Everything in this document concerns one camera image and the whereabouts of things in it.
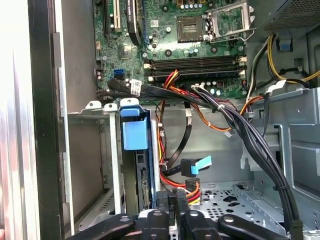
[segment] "screw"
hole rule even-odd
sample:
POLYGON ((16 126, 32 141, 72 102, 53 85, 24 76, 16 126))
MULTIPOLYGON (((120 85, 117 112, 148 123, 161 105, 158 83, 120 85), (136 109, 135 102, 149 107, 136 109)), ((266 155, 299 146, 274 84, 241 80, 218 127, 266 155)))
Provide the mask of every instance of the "screw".
POLYGON ((225 220, 227 223, 233 223, 234 222, 234 219, 230 216, 225 216, 223 218, 223 220, 225 220))
POLYGON ((190 212, 190 215, 191 215, 192 217, 196 217, 196 216, 199 215, 199 213, 198 213, 197 211, 191 211, 191 212, 190 212))
POLYGON ((161 213, 160 211, 155 211, 155 212, 153 213, 153 215, 155 215, 155 216, 161 216, 162 213, 161 213))
POLYGON ((121 219, 120 219, 121 222, 127 222, 129 220, 130 219, 127 216, 122 216, 121 219))

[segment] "green circuit board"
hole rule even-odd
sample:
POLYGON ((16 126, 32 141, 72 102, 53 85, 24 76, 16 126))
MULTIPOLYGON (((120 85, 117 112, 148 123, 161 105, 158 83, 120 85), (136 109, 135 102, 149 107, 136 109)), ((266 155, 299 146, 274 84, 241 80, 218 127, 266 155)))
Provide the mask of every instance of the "green circuit board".
MULTIPOLYGON (((182 9, 176 1, 169 0, 142 0, 140 14, 142 21, 142 45, 136 46, 127 32, 126 1, 119 0, 121 31, 112 31, 105 35, 105 17, 114 13, 114 0, 105 0, 108 12, 101 4, 94 4, 94 26, 96 43, 97 69, 102 77, 97 80, 99 89, 107 89, 108 80, 114 76, 114 70, 124 70, 123 80, 137 79, 145 84, 145 59, 155 61, 194 59, 221 56, 244 56, 245 44, 241 41, 225 41, 216 44, 203 41, 202 35, 194 31, 198 26, 204 29, 203 14, 208 11, 208 1, 202 0, 201 7, 182 9), (185 39, 184 31, 195 32, 193 41, 185 39)), ((223 7, 230 0, 214 1, 214 8, 223 7)), ((241 9, 223 12, 218 18, 218 27, 221 33, 234 31, 242 26, 241 9)), ((205 83, 205 87, 213 93, 220 93, 223 98, 242 98, 245 96, 243 80, 246 74, 228 77, 196 77, 192 80, 182 80, 180 84, 205 83)))

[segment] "motherboard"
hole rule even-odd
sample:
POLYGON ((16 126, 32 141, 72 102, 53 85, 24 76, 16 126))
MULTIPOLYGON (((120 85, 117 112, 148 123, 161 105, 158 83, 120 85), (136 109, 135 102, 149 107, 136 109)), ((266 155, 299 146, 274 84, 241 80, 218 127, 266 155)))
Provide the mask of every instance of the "motherboard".
POLYGON ((94 0, 98 88, 111 78, 160 87, 177 69, 178 87, 243 98, 251 12, 238 0, 94 0))

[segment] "blue plastic latch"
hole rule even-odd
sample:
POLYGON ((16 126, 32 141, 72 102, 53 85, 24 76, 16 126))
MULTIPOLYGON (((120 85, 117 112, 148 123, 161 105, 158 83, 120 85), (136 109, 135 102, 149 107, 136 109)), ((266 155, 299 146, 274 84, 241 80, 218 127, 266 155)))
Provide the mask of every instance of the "blue plastic latch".
POLYGON ((211 156, 207 156, 195 163, 195 166, 191 166, 191 173, 194 175, 199 174, 199 170, 204 169, 212 165, 211 156))
POLYGON ((124 150, 148 149, 147 118, 143 121, 128 121, 122 123, 124 150))
POLYGON ((126 107, 121 109, 120 116, 122 118, 125 117, 138 117, 140 115, 140 108, 139 107, 126 107))

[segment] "mesh vent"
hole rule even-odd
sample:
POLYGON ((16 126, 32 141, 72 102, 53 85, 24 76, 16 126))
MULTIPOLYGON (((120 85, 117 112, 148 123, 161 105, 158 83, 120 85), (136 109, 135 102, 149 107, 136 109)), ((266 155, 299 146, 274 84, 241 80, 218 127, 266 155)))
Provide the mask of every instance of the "mesh vent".
POLYGON ((312 28, 320 24, 320 0, 292 0, 264 30, 312 28))

